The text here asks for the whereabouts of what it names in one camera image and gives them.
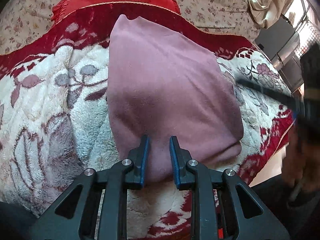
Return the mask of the person's right hand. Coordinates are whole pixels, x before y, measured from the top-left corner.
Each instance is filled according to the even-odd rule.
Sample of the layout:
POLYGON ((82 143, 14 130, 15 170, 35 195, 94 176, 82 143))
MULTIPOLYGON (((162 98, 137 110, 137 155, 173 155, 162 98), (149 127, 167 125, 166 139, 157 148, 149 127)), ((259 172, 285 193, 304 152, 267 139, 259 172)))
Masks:
POLYGON ((319 144, 310 144, 300 138, 297 128, 289 131, 289 144, 282 161, 281 177, 287 185, 294 187, 302 182, 302 191, 319 190, 319 144))

